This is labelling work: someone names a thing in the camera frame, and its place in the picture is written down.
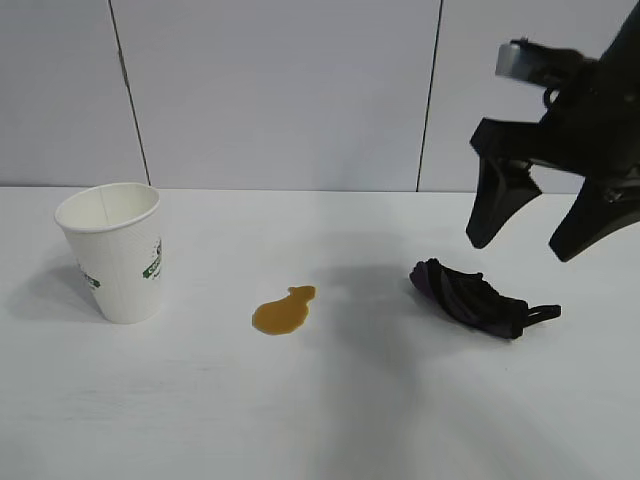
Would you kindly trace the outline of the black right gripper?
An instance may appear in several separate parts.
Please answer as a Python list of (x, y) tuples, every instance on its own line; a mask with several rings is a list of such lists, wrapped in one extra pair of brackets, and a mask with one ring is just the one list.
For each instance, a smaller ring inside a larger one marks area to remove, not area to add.
[(502, 49), (495, 73), (545, 89), (537, 122), (484, 118), (470, 143), (480, 156), (466, 234), (482, 249), (541, 195), (531, 164), (586, 180), (549, 246), (568, 262), (639, 221), (639, 82), (568, 49)]

